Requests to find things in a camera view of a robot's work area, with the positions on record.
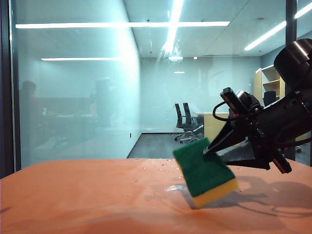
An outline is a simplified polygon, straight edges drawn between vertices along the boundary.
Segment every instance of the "orange table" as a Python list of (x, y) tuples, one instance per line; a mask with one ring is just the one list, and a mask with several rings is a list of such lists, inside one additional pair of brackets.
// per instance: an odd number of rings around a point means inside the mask
[(195, 210), (170, 159), (42, 162), (2, 180), (1, 233), (312, 233), (312, 168), (231, 167), (240, 189)]

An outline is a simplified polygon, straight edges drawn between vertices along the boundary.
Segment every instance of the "sponge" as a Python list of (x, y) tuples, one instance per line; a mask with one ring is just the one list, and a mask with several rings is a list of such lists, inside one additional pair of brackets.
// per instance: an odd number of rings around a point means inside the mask
[(238, 188), (234, 173), (219, 155), (204, 156), (209, 144), (205, 137), (173, 151), (198, 208)]

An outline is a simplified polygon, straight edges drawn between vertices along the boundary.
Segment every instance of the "wooden desk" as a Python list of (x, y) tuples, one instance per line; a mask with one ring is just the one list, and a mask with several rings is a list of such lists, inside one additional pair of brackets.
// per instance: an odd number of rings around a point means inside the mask
[[(204, 116), (204, 135), (209, 141), (212, 141), (219, 134), (225, 122), (214, 118), (212, 112), (196, 112), (196, 114)], [(217, 112), (216, 114), (222, 118), (229, 117), (229, 113), (225, 112)]]

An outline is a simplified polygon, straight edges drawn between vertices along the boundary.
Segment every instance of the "light fixture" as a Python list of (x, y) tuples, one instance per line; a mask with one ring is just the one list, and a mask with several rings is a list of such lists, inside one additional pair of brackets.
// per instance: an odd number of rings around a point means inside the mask
[(300, 11), (297, 11), (297, 13), (295, 14), (294, 18), (297, 19), (300, 16), (303, 16), (305, 13), (307, 13), (311, 9), (312, 9), (312, 2), (309, 3), (308, 5), (306, 5), (304, 8), (302, 8)]
[(42, 58), (42, 61), (118, 61), (120, 57), (112, 58)]
[[(229, 21), (178, 22), (177, 27), (214, 27), (227, 26)], [(170, 27), (170, 22), (93, 22), (93, 23), (27, 23), (16, 24), (18, 29), (43, 28), (142, 28)]]
[(168, 53), (171, 53), (174, 49), (177, 23), (179, 22), (179, 19), (180, 19), (182, 5), (183, 5), (183, 0), (174, 0), (171, 15), (170, 15), (170, 26), (168, 29), (168, 36), (164, 44), (164, 50)]
[[(303, 16), (305, 13), (309, 12), (310, 10), (312, 10), (312, 2), (309, 3), (308, 5), (306, 5), (305, 7), (303, 7), (301, 10), (297, 11), (294, 18), (297, 19), (297, 18)], [(255, 46), (262, 43), (263, 41), (265, 41), (266, 39), (268, 39), (269, 37), (271, 37), (272, 35), (274, 35), (278, 31), (283, 29), (285, 26), (286, 26), (286, 21), (283, 21), (282, 23), (277, 25), (275, 28), (271, 29), (270, 31), (268, 31), (267, 33), (265, 33), (264, 35), (262, 35), (261, 37), (259, 37), (258, 39), (256, 39), (252, 43), (250, 43), (249, 45), (247, 45), (245, 47), (245, 50), (253, 49)]]
[(170, 56), (168, 57), (168, 59), (170, 61), (177, 61), (177, 60), (183, 60), (183, 57), (182, 56)]
[(252, 43), (250, 43), (249, 45), (247, 45), (245, 47), (245, 50), (251, 50), (253, 49), (255, 46), (257, 46), (258, 44), (262, 43), (263, 41), (265, 41), (266, 39), (268, 39), (269, 37), (273, 36), (275, 33), (277, 33), (279, 30), (283, 29), (286, 26), (286, 21), (283, 21), (282, 23), (280, 23), (279, 25), (277, 25), (276, 27), (274, 27), (273, 29), (271, 29), (270, 31), (268, 31), (267, 33), (263, 34), (261, 37), (259, 37), (257, 40), (253, 41)]

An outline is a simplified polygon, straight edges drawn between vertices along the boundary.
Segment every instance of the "water droplet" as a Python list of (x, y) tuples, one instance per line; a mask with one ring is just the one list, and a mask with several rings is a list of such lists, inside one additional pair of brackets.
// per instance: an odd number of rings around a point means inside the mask
[(165, 189), (165, 191), (169, 192), (169, 191), (178, 190), (178, 189), (183, 190), (184, 189), (183, 185), (173, 185)]

